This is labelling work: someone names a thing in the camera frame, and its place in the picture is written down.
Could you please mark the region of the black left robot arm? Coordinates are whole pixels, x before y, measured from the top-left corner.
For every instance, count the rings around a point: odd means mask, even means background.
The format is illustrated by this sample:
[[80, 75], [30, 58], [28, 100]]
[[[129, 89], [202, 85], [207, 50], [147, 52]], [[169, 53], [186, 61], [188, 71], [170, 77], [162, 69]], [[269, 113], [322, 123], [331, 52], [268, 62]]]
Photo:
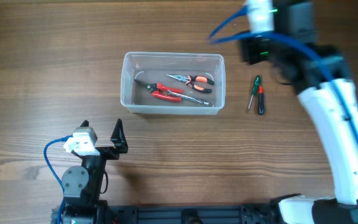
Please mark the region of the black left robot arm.
[[81, 159], [79, 166], [68, 168], [62, 176], [63, 202], [57, 223], [118, 223], [119, 219], [100, 199], [108, 185], [106, 162], [118, 160], [128, 152], [122, 120], [118, 119], [111, 134], [112, 146], [96, 147], [97, 135], [85, 120], [67, 138], [64, 149]]

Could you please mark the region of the small silver wrench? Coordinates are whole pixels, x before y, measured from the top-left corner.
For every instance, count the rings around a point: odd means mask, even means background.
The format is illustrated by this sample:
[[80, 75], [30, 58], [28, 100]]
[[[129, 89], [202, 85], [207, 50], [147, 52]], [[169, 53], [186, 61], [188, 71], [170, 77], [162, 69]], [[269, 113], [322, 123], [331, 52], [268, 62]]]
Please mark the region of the small silver wrench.
[[209, 106], [209, 102], [207, 100], [198, 99], [198, 98], [194, 98], [194, 97], [187, 96], [187, 95], [182, 95], [180, 93], [176, 93], [176, 92], [173, 92], [171, 90], [168, 91], [168, 94], [170, 96], [176, 96], [176, 97], [180, 97], [180, 98], [185, 99], [185, 100], [193, 101], [193, 102], [198, 103], [198, 104], [203, 105], [203, 106]]

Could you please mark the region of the red handled cutters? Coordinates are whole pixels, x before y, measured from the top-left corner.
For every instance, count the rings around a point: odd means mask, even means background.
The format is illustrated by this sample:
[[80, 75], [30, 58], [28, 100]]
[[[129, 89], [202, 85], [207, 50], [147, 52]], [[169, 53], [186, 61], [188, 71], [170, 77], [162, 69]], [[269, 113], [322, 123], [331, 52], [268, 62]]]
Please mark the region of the red handled cutters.
[[136, 84], [138, 84], [139, 86], [147, 89], [147, 91], [150, 92], [150, 94], [155, 98], [158, 98], [160, 100], [170, 101], [173, 103], [181, 102], [181, 97], [172, 96], [172, 95], [170, 95], [169, 92], [171, 91], [173, 93], [181, 94], [184, 92], [184, 90], [182, 90], [182, 89], [167, 87], [159, 82], [158, 83], [145, 83], [145, 82], [142, 82], [141, 80], [135, 80], [134, 82]]

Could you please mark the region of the red black screwdriver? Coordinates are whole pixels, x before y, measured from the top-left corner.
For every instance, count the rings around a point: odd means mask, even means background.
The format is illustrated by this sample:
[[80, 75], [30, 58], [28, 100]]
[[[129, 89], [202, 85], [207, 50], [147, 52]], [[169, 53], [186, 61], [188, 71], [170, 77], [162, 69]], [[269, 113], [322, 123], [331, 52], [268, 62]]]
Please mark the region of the red black screwdriver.
[[264, 90], [260, 85], [258, 87], [258, 105], [257, 110], [259, 115], [263, 115], [265, 113], [265, 101], [264, 101]]

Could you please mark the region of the clear plastic container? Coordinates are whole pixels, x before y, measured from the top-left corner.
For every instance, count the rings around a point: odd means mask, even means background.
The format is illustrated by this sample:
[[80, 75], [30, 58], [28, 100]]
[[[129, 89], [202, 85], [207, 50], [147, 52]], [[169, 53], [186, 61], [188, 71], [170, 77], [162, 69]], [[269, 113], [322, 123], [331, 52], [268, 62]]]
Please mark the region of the clear plastic container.
[[[209, 106], [160, 100], [134, 81], [162, 83]], [[215, 115], [225, 105], [225, 62], [219, 54], [128, 52], [121, 73], [121, 104], [131, 113]]]

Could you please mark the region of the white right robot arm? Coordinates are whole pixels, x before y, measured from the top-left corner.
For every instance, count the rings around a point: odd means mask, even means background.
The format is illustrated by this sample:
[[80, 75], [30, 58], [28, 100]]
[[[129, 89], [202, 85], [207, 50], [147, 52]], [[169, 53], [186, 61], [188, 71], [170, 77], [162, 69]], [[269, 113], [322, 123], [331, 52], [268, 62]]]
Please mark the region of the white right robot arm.
[[333, 198], [288, 196], [275, 215], [284, 223], [358, 223], [358, 103], [341, 51], [319, 45], [311, 1], [246, 1], [250, 30], [240, 40], [244, 61], [271, 62], [293, 87], [323, 144]]

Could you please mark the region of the green handled screwdriver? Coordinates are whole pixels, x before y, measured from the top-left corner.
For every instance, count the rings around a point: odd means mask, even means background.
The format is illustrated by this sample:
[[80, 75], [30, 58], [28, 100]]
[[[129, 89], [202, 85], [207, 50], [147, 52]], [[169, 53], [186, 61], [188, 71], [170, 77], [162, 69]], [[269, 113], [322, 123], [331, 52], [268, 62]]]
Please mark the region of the green handled screwdriver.
[[251, 91], [251, 97], [250, 97], [250, 101], [248, 104], [248, 110], [250, 109], [251, 105], [252, 105], [252, 101], [254, 96], [258, 93], [258, 89], [261, 83], [261, 76], [257, 75], [253, 81], [253, 86], [252, 86], [252, 91]]

